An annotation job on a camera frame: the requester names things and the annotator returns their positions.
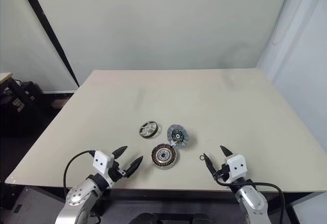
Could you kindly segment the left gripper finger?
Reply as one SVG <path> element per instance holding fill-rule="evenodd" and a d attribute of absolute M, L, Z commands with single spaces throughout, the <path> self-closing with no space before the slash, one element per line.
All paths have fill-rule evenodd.
<path fill-rule="evenodd" d="M 114 156 L 114 158 L 119 158 L 127 149 L 127 146 L 122 146 L 118 149 L 116 149 L 112 154 Z"/>
<path fill-rule="evenodd" d="M 135 159 L 131 164 L 130 167 L 125 170 L 125 177 L 130 177 L 132 176 L 135 171 L 138 169 L 140 164 L 142 163 L 143 156 L 140 156 L 139 158 Z"/>

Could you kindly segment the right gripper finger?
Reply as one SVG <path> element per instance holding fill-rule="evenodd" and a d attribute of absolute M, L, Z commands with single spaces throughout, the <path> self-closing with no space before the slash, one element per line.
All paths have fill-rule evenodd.
<path fill-rule="evenodd" d="M 211 173 L 212 176 L 215 176 L 217 171 L 214 168 L 212 161 L 210 160 L 210 158 L 205 153 L 203 154 L 203 157 L 204 157 L 204 161 L 205 161 L 205 164 L 206 164 L 209 172 Z"/>
<path fill-rule="evenodd" d="M 232 152 L 229 149 L 227 149 L 225 146 L 220 145 L 220 148 L 226 158 L 232 156 Z"/>

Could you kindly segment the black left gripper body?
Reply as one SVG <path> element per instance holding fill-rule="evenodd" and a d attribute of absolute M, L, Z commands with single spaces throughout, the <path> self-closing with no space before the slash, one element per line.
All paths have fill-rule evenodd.
<path fill-rule="evenodd" d="M 108 169 L 108 175 L 115 183 L 121 178 L 127 177 L 127 172 L 119 168 L 119 163 L 117 161 L 113 161 L 112 166 Z"/>

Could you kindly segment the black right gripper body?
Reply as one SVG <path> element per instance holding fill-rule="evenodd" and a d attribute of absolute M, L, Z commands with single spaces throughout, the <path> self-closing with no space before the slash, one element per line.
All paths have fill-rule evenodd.
<path fill-rule="evenodd" d="M 223 182 L 226 182 L 229 179 L 229 166 L 227 164 L 222 164 L 221 169 L 219 169 L 214 175 L 215 181 L 222 179 Z"/>

